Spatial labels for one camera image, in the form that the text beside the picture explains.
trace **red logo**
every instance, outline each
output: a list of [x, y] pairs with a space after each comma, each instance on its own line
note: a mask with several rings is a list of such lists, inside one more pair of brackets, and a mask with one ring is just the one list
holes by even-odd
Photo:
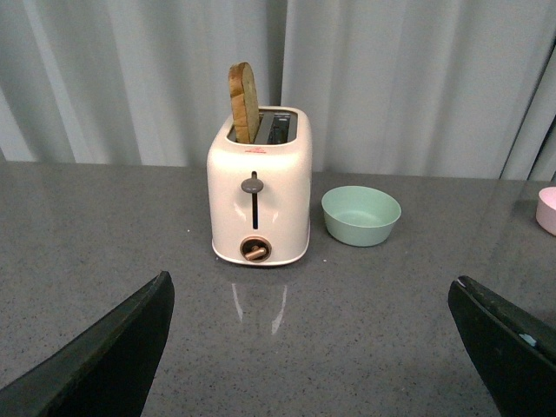
[[260, 146], [257, 146], [255, 148], [246, 149], [245, 152], [249, 152], [250, 154], [266, 154], [267, 153], [267, 151], [264, 148], [261, 148]]

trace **mint green bowl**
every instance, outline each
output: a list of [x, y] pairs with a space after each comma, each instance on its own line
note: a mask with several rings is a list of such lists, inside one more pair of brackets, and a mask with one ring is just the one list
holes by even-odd
[[352, 246], [384, 242], [401, 216], [400, 204], [390, 195], [368, 187], [346, 186], [322, 197], [328, 232]]

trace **gray countertop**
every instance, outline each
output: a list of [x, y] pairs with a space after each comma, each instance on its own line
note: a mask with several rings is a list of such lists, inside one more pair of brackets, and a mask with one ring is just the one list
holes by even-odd
[[[3, 162], [0, 178], [0, 387], [161, 270], [175, 308], [144, 416], [494, 416], [451, 281], [556, 324], [546, 183], [315, 173], [308, 252], [246, 268], [212, 251], [203, 169]], [[328, 235], [320, 200], [348, 184], [400, 203], [381, 245]]]

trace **pink bowl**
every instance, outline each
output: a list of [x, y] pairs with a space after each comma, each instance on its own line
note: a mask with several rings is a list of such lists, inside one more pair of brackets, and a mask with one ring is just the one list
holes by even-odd
[[537, 222], [548, 233], [556, 235], [556, 187], [548, 187], [539, 192]]

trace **browning control dial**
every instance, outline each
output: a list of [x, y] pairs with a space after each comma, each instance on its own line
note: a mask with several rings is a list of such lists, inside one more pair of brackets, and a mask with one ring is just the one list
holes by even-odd
[[262, 237], [251, 236], [244, 239], [240, 245], [240, 251], [245, 259], [251, 262], [262, 262], [268, 259], [272, 247]]

